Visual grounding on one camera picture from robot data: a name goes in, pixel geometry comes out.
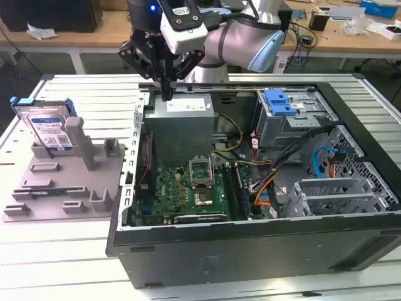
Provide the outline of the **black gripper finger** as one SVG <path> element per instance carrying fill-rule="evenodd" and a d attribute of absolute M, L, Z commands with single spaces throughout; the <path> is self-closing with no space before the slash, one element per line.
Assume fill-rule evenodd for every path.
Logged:
<path fill-rule="evenodd" d="M 132 40 L 124 42 L 118 55 L 131 66 L 144 79 L 152 79 L 154 85 L 160 88 L 162 100 L 167 100 L 167 82 L 165 72 L 162 67 L 162 61 L 157 56 L 157 47 L 152 41 L 145 42 L 144 50 L 140 50 L 134 45 Z"/>
<path fill-rule="evenodd" d="M 183 80 L 203 59 L 203 50 L 190 51 L 183 61 L 175 63 L 180 55 L 173 55 L 169 50 L 165 59 L 165 101 L 172 100 L 177 80 Z"/>

